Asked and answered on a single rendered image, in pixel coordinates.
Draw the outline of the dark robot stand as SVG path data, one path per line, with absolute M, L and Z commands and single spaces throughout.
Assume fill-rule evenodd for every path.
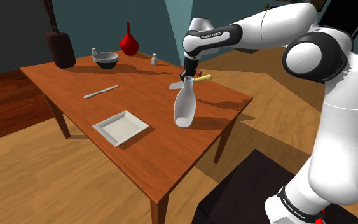
M 254 150 L 198 204 L 191 224 L 358 224 L 314 194 L 309 166 L 293 175 Z

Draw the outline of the silver butter knife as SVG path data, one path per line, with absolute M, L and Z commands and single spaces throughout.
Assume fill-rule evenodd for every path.
M 91 97 L 93 97 L 93 96 L 95 96 L 95 95 L 98 95 L 98 94 L 101 94 L 101 93 L 110 91 L 110 90 L 112 90 L 112 89 L 114 89 L 114 88 L 117 88 L 117 87 L 118 87 L 118 85 L 111 86 L 111 87 L 105 88 L 105 89 L 103 89 L 103 90 L 99 90 L 99 91 L 97 91 L 97 92 L 94 92 L 94 93 L 85 95 L 85 96 L 83 96 L 83 98 L 84 98 L 84 99 L 88 99 L 88 98 L 91 98 Z

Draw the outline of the grey and black bowl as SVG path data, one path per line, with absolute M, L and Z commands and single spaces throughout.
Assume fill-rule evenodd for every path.
M 102 69 L 112 69 L 116 66 L 119 55 L 112 52 L 99 52 L 92 55 L 93 61 Z

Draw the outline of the small red block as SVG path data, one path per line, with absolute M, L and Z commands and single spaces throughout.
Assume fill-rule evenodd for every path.
M 191 70 L 191 69 L 188 69 L 186 70 L 184 66 L 180 66 L 179 67 L 181 70 L 182 70 L 182 73 L 181 73 L 181 77 L 185 77 L 185 76 L 201 76 L 202 75 L 202 72 L 201 70 L 197 70 L 197 69 L 194 69 L 194 70 Z

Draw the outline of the brown wooden table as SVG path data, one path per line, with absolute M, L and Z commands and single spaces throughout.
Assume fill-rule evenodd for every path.
M 65 135 L 71 120 L 137 187 L 148 196 L 152 224 L 164 224 L 170 192 L 204 153 L 217 144 L 222 153 L 237 117 L 251 98 L 206 81 L 194 86 L 198 105 L 191 127 L 174 123 L 177 95 L 169 85 L 180 69 L 166 62 L 152 65 L 143 53 L 123 53 L 113 69 L 101 69 L 91 57 L 81 57 L 69 69 L 54 63 L 22 68 L 42 91 Z M 83 96 L 118 85 L 110 91 Z M 149 127 L 119 147 L 112 146 L 93 125 L 127 110 Z

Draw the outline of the red bulb vase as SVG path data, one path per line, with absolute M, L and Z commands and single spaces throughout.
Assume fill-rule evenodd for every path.
M 139 50 L 139 43 L 135 40 L 130 32 L 130 23 L 126 23 L 126 34 L 120 41 L 120 47 L 122 52 L 128 56 L 134 56 Z

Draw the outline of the yellow handled kitchen knife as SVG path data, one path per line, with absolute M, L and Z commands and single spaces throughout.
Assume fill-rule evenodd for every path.
M 202 82 L 202 81 L 210 81 L 212 79 L 212 76 L 211 75 L 205 75 L 205 76 L 200 76 L 200 77 L 197 77 L 197 78 L 193 78 L 193 82 Z M 173 90 L 173 89 L 181 89 L 184 85 L 184 81 L 179 81 L 179 82 L 176 82 L 176 83 L 172 83 L 170 86 L 169 86 L 169 89 L 170 90 Z

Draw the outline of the white bottle vase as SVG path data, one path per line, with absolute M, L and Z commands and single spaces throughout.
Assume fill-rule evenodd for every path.
M 194 78 L 186 76 L 182 89 L 174 103 L 174 121 L 178 127 L 186 128 L 192 124 L 196 111 L 196 96 L 193 91 Z

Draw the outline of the white square plate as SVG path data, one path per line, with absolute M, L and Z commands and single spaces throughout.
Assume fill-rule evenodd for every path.
M 93 125 L 93 128 L 114 147 L 128 141 L 148 127 L 147 123 L 127 110 Z

